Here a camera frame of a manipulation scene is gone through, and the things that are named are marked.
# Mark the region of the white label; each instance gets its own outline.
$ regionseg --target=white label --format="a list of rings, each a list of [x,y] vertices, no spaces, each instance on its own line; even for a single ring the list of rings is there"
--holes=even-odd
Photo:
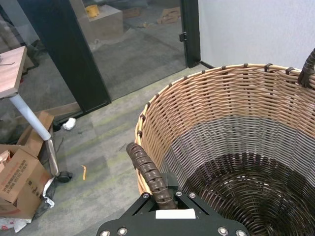
[[[194,209],[186,210],[157,210],[156,219],[195,219]]]

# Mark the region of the gray wicker stripe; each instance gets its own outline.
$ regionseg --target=gray wicker stripe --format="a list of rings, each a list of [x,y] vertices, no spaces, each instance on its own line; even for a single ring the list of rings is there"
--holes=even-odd
[[[315,186],[315,140],[282,123],[256,117],[230,116],[196,125],[175,140],[161,171],[175,173],[183,187],[205,162],[245,152],[275,159]]]

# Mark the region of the metal table leg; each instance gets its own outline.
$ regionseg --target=metal table leg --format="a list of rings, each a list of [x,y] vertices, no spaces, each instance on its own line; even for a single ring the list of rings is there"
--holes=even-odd
[[[49,156],[51,174],[57,177],[60,182],[69,182],[72,178],[72,173],[59,171],[54,142],[51,134],[46,130],[44,125],[39,121],[34,112],[29,108],[29,106],[19,94],[15,95],[14,97],[10,97],[9,99],[24,116],[24,118],[30,123],[33,129],[36,130],[40,137],[45,141]]]

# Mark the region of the black door frame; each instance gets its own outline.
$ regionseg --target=black door frame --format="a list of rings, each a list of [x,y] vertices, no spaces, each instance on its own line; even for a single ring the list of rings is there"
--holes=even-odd
[[[69,0],[17,0],[82,115],[111,102]]]
[[[200,32],[198,0],[181,0],[182,28],[186,66],[192,68],[200,63]]]

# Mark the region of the dark brown wicker bottom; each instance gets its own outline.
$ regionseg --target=dark brown wicker bottom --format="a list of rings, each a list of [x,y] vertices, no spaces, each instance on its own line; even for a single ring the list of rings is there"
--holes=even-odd
[[[224,155],[199,167],[183,189],[244,224],[251,236],[315,235],[315,188],[274,159]]]

